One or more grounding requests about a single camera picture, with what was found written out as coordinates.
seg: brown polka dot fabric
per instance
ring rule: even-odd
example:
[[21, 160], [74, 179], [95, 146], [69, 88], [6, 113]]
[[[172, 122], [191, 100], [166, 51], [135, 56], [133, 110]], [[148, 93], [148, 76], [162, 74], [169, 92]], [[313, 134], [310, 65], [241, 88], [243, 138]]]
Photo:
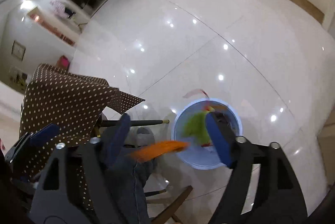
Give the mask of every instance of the brown polka dot fabric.
[[[45, 166], [55, 145], [85, 144], [103, 109], [108, 106], [120, 114], [144, 101], [144, 99], [110, 87], [105, 79], [71, 74], [61, 68], [41, 64], [36, 69], [24, 96], [21, 113], [20, 136], [36, 133], [53, 123], [60, 127], [59, 134], [43, 147], [27, 152], [22, 164], [22, 175], [28, 179]], [[82, 193], [85, 179], [82, 168], [78, 169]], [[83, 194], [86, 208], [92, 206], [89, 196]]]

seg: blue bucket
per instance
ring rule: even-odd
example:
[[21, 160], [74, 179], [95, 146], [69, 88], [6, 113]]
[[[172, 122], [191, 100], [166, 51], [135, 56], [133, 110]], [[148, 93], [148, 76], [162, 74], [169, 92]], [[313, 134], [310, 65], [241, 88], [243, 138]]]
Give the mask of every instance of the blue bucket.
[[215, 103], [227, 107], [227, 110], [222, 111], [229, 121], [233, 132], [236, 136], [242, 135], [241, 119], [237, 112], [227, 103], [220, 99], [210, 98], [199, 99], [190, 103], [175, 119], [171, 131], [171, 140], [189, 142], [191, 145], [184, 151], [177, 153], [178, 157], [191, 167], [195, 169], [214, 169], [224, 164], [220, 162], [215, 147], [201, 147], [197, 145], [194, 137], [183, 137], [184, 125], [196, 113], [203, 110], [203, 108], [210, 103]]

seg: white tile floor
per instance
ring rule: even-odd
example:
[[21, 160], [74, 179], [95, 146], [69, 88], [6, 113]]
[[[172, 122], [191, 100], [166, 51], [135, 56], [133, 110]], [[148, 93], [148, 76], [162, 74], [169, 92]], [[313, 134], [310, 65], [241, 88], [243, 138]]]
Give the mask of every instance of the white tile floor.
[[[237, 110], [250, 141], [284, 147], [309, 213], [326, 194], [315, 136], [335, 100], [335, 42], [289, 0], [109, 0], [84, 30], [70, 71], [146, 99], [129, 111], [133, 119], [173, 121], [172, 109], [197, 98], [182, 96], [203, 88]], [[169, 139], [170, 127], [153, 126], [156, 140]], [[173, 154], [160, 158], [160, 169], [176, 192], [194, 187], [181, 220], [208, 222], [230, 171], [195, 170]]]

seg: shoe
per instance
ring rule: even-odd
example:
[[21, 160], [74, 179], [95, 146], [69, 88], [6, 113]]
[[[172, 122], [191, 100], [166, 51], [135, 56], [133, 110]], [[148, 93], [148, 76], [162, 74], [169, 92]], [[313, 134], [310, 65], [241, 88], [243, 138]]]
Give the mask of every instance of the shoe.
[[136, 146], [141, 147], [143, 145], [153, 145], [155, 143], [155, 137], [152, 131], [148, 127], [138, 128], [136, 131]]

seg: picture frame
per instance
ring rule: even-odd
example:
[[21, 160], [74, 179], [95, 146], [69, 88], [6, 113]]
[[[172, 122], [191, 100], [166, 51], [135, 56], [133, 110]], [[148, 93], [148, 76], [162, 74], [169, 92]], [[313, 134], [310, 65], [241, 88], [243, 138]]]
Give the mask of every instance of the picture frame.
[[24, 53], [26, 52], [26, 48], [17, 41], [14, 41], [12, 47], [12, 55], [19, 59], [20, 61], [23, 60]]

